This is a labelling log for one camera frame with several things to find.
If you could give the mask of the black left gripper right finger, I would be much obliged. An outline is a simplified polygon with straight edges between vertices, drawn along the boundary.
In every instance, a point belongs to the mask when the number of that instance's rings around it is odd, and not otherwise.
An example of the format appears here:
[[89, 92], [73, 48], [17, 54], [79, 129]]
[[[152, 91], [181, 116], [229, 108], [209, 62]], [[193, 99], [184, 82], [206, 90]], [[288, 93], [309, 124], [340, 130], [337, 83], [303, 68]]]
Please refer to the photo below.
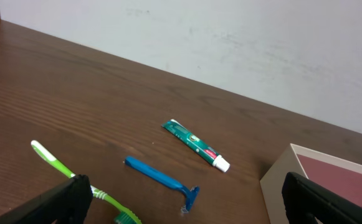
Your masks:
[[362, 224], [362, 208], [296, 172], [288, 172], [282, 198], [289, 224]]

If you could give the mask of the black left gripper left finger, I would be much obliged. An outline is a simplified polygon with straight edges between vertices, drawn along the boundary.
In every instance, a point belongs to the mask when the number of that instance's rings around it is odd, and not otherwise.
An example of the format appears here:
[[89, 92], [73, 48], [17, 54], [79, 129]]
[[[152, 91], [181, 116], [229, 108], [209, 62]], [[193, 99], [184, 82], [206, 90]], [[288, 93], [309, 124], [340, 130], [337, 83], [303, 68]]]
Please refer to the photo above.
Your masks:
[[87, 175], [75, 175], [0, 216], [0, 224], [83, 224], [93, 193]]

